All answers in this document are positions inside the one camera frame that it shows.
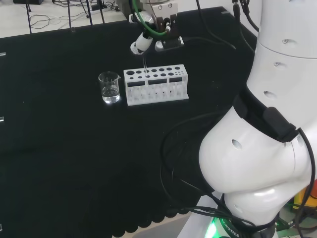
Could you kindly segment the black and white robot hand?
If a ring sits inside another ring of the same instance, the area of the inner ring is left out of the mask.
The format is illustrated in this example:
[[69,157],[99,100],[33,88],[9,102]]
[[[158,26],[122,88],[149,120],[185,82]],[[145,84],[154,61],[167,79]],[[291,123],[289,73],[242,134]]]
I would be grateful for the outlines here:
[[130,0],[129,22],[136,23],[142,30],[131,44],[134,55],[143,55],[154,45],[157,52],[184,46],[178,33],[178,3],[174,0]]

